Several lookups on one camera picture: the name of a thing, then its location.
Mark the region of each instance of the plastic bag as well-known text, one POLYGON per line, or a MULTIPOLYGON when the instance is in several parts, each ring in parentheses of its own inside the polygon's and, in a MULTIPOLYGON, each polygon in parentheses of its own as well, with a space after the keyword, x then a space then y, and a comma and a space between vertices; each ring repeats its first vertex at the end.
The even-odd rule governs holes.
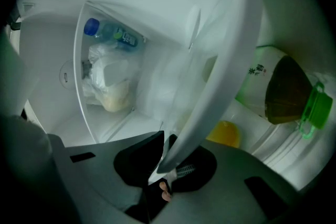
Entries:
POLYGON ((89 48, 92 68, 82 80, 87 104, 117 112, 132 104, 131 81, 139 71, 139 56, 105 44, 89 48))

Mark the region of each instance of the refrigerator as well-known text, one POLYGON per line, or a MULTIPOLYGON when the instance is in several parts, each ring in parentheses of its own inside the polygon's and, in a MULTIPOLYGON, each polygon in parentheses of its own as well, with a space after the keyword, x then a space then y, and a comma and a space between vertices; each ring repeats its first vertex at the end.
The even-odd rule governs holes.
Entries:
POLYGON ((264 45, 293 57, 335 99, 336 46, 316 0, 17 0, 17 7, 21 27, 10 39, 37 78, 27 118, 65 148, 164 131, 165 139, 180 139, 173 163, 227 120, 240 130, 240 149, 297 191, 334 152, 335 102, 325 127, 306 140, 298 122, 273 125, 235 100, 255 48, 264 45), (82 66, 94 43, 83 34, 89 18, 118 22, 143 37, 128 59, 138 69, 129 109, 110 113, 86 104, 82 66), (202 71, 214 56, 205 82, 202 71))

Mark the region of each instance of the white bottle label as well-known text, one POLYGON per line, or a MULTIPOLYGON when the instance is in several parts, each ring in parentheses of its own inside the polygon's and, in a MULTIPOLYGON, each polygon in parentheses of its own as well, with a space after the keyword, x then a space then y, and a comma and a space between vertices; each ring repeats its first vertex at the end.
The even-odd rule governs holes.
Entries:
POLYGON ((274 47, 259 47, 236 100, 266 118, 265 98, 268 83, 280 59, 286 54, 274 47))

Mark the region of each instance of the blue bottle cap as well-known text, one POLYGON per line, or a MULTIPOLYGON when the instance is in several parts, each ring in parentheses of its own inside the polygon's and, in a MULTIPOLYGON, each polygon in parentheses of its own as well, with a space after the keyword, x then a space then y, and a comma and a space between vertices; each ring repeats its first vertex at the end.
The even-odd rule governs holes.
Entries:
POLYGON ((84 33, 89 36, 94 36, 97 33, 98 28, 99 21, 94 18, 90 18, 85 24, 84 33))

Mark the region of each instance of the yellow object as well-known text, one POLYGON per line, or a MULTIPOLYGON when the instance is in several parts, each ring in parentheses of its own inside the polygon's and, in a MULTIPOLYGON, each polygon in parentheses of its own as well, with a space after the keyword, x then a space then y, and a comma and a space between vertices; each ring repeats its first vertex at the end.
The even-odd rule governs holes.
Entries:
POLYGON ((239 148, 240 133, 237 126, 232 122, 220 121, 206 139, 219 144, 239 148))

